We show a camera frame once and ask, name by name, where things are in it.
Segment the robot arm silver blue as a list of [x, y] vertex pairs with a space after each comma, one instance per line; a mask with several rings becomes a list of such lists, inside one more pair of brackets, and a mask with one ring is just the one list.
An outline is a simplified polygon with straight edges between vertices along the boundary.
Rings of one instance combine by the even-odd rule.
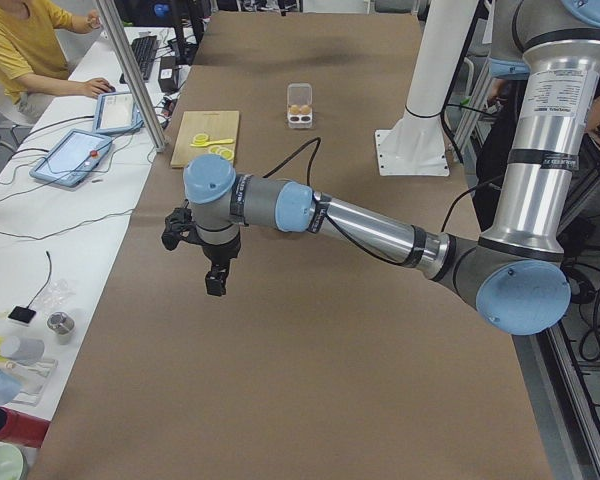
[[600, 1], [499, 1], [493, 58], [529, 77], [492, 226], [477, 240], [429, 233], [293, 181], [239, 174], [206, 154], [184, 169], [188, 241], [225, 293], [248, 225], [342, 237], [394, 265], [420, 270], [513, 335], [553, 326], [571, 298], [556, 235], [600, 78]]

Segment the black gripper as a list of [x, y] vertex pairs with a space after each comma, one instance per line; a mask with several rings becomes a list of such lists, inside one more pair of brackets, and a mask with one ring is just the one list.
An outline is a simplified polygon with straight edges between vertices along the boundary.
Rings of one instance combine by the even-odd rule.
[[226, 272], [230, 269], [231, 261], [238, 257], [240, 249], [241, 239], [239, 237], [234, 237], [223, 244], [205, 243], [202, 246], [204, 255], [211, 262], [211, 271], [205, 275], [208, 295], [224, 296], [226, 294]]

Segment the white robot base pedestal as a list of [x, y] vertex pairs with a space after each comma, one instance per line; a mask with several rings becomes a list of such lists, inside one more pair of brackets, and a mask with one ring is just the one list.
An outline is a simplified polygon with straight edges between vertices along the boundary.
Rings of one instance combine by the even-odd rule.
[[476, 1], [430, 3], [404, 114], [375, 132], [382, 176], [449, 174], [441, 114], [477, 9]]

